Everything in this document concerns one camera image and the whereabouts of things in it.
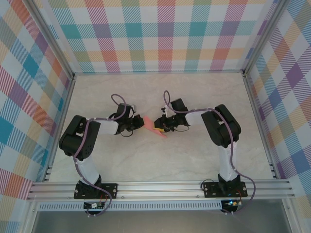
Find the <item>marble surface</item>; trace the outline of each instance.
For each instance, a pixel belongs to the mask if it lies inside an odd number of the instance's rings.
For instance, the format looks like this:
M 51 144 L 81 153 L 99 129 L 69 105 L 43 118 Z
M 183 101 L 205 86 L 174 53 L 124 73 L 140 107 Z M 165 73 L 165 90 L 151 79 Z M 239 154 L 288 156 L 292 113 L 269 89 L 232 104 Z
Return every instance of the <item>marble surface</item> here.
M 115 74 L 78 76 L 64 129 L 74 115 L 107 117 L 117 110 L 110 95 L 118 93 L 135 104 L 141 116 L 161 116 L 163 92 L 182 98 L 189 109 L 225 104 L 239 122 L 242 133 L 237 148 L 237 168 L 253 179 L 272 179 L 253 111 L 239 73 Z M 205 126 L 160 137 L 145 128 L 132 137 L 99 135 L 92 153 L 103 181 L 185 181 L 216 179 L 219 157 Z M 72 158 L 58 149 L 51 182 L 78 181 Z

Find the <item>enclosure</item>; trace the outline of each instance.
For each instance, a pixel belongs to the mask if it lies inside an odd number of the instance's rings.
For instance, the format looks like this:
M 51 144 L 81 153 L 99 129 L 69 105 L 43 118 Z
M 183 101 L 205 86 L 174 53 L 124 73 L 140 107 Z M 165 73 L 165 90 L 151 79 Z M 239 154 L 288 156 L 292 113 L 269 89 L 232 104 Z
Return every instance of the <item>enclosure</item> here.
M 0 3 L 0 232 L 310 232 L 309 0 Z M 97 136 L 94 164 L 118 190 L 87 218 L 61 135 L 75 115 L 115 113 L 114 93 L 154 122 L 165 90 L 238 121 L 236 168 L 256 184 L 243 179 L 245 210 L 205 198 L 222 164 L 204 125 L 142 127 Z

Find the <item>pink object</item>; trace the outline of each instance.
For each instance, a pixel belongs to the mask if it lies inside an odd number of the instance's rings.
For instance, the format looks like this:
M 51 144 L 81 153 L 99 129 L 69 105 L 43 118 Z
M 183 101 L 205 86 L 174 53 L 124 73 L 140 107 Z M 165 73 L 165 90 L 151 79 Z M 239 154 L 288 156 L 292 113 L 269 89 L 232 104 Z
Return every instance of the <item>pink object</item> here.
M 147 130 L 150 130 L 151 132 L 154 132 L 154 133 L 156 133 L 156 134 L 158 134 L 158 135 L 160 135 L 160 136 L 162 136 L 162 137 L 164 137 L 164 138 L 167 138 L 167 136 L 164 135 L 164 134 L 162 134 L 159 130 L 155 130 L 155 129 L 154 129 L 154 123 L 153 123 L 153 121 L 151 121 L 151 120 L 149 119 L 149 117 L 144 116 L 143 119 L 144 119 L 144 123 L 145 123 L 145 124 L 144 124 L 144 127 L 145 127 Z

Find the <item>plaid backdrop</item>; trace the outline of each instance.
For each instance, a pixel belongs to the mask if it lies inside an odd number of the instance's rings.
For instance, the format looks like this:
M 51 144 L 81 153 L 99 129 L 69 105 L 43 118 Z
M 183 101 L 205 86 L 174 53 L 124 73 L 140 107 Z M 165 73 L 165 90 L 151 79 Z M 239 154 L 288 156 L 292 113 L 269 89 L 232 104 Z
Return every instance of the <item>plaid backdrop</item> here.
M 0 232 L 17 231 L 69 78 L 21 0 L 0 0 Z
M 311 232 L 311 0 L 292 0 L 248 77 L 277 168 Z
M 42 1 L 48 1 L 50 13 Z M 254 27 L 261 10 L 272 1 L 36 0 L 36 4 L 72 69 L 94 73 L 240 70 L 251 47 L 245 47 L 247 42 L 262 32 Z

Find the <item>purple cable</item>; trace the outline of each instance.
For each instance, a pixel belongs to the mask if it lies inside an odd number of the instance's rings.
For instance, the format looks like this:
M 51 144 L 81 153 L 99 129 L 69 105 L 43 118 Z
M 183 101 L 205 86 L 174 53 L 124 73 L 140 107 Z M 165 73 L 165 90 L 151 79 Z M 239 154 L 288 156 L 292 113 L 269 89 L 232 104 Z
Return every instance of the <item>purple cable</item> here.
M 117 119 L 121 118 L 121 117 L 125 114 L 125 111 L 126 111 L 126 102 L 125 102 L 125 99 L 124 99 L 122 96 L 118 95 L 118 94 L 112 94 L 112 95 L 111 95 L 111 98 L 112 98 L 112 100 L 113 100 L 116 104 L 117 104 L 117 102 L 113 99 L 114 96 L 120 97 L 121 100 L 122 100 L 123 103 L 124 103 L 125 108 L 124 108 L 124 111 L 122 112 L 122 114 L 121 114 L 120 116 L 116 117 L 116 118 L 110 118 L 110 119 L 109 119 L 109 118 L 96 118 L 96 119 L 98 119 L 98 120 L 117 120 Z M 98 189 L 98 190 L 100 190 L 100 191 L 106 193 L 106 194 L 109 196 L 110 201 L 109 201 L 109 204 L 106 206 L 106 208 L 104 208 L 102 211 L 100 211 L 100 212 L 99 212 L 98 214 L 96 214 L 96 215 L 91 215 L 91 214 L 88 212 L 88 209 L 87 209 L 86 212 L 87 212 L 87 214 L 88 214 L 89 217 L 90 217 L 90 216 L 91 216 L 91 217 L 96 217 L 96 216 L 102 215 L 102 214 L 110 207 L 111 202 L 112 202 L 112 196 L 111 196 L 111 194 L 108 193 L 106 190 L 104 190 L 104 189 L 102 189 L 102 188 L 99 188 L 99 187 L 93 185 L 93 184 L 92 184 L 91 182 L 89 182 L 86 178 L 84 178 L 84 176 L 82 175 L 82 173 L 81 173 L 81 171 L 80 171 L 80 169 L 79 169 L 79 167 L 78 167 L 78 159 L 77 159 L 77 156 L 78 156 L 78 154 L 80 153 L 80 151 L 81 151 L 81 149 L 82 149 L 82 147 L 83 147 L 83 145 L 84 145 L 84 143 L 85 143 L 85 141 L 86 141 L 88 126 L 89 126 L 90 122 L 92 122 L 92 121 L 94 121 L 94 120 L 95 120 L 94 118 L 91 118 L 91 119 L 89 119 L 89 120 L 87 121 L 87 123 L 86 123 L 86 129 L 85 129 L 85 131 L 84 131 L 83 138 L 82 138 L 82 142 L 81 142 L 81 144 L 80 144 L 78 150 L 76 151 L 76 153 L 75 153 L 74 156 L 73 156 L 73 161 L 74 161 L 74 165 L 75 165 L 75 167 L 76 167 L 76 170 L 77 170 L 79 176 L 82 178 L 82 180 L 83 180 L 85 183 L 87 183 L 88 185 L 92 186 L 93 188 L 96 188 L 96 189 Z
M 166 101 L 166 94 L 168 94 L 168 96 L 169 96 L 169 101 L 168 101 L 168 102 Z M 163 98 L 164 98 L 164 102 L 165 102 L 165 104 L 167 105 L 167 107 L 168 107 L 169 109 L 171 109 L 171 110 L 172 110 L 173 112 L 175 112 L 175 113 L 193 113 L 193 112 L 198 112 L 198 111 L 213 111 L 213 112 L 215 112 L 215 113 L 220 117 L 220 119 L 223 121 L 223 123 L 225 124 L 225 126 L 226 126 L 226 128 L 227 128 L 227 130 L 228 130 L 228 132 L 229 132 L 230 140 L 231 140 L 230 164 L 231 164 L 233 170 L 234 170 L 237 174 L 239 174 L 240 176 L 242 176 L 242 177 L 244 177 L 244 178 L 249 179 L 249 180 L 253 183 L 253 186 L 254 186 L 254 191 L 253 191 L 253 194 L 252 194 L 251 198 L 249 199 L 249 202 L 248 202 L 244 207 L 242 207 L 241 209 L 237 210 L 236 213 L 239 212 L 239 211 L 241 211 L 241 210 L 243 210 L 243 209 L 245 209 L 245 208 L 249 205 L 249 203 L 251 203 L 251 201 L 253 200 L 253 198 L 254 198 L 254 196 L 255 196 L 255 193 L 256 193 L 256 184 L 255 184 L 255 182 L 254 182 L 254 180 L 253 180 L 252 178 L 250 178 L 250 177 L 248 177 L 248 176 L 245 176 L 245 175 L 243 175 L 242 173 L 240 173 L 240 172 L 235 168 L 235 166 L 233 165 L 233 142 L 234 142 L 234 141 L 233 141 L 233 135 L 232 135 L 232 131 L 231 131 L 231 129 L 230 129 L 228 123 L 226 122 L 225 118 L 220 114 L 220 112 L 218 112 L 217 110 L 215 110 L 215 109 L 213 109 L 213 108 L 192 109 L 192 110 L 190 110 L 190 111 L 176 111 L 176 110 L 174 110 L 172 107 L 169 106 L 169 104 L 170 104 L 170 102 L 171 102 L 171 96 L 170 96 L 170 93 L 169 93 L 167 90 L 164 91 L 164 93 L 163 93 Z

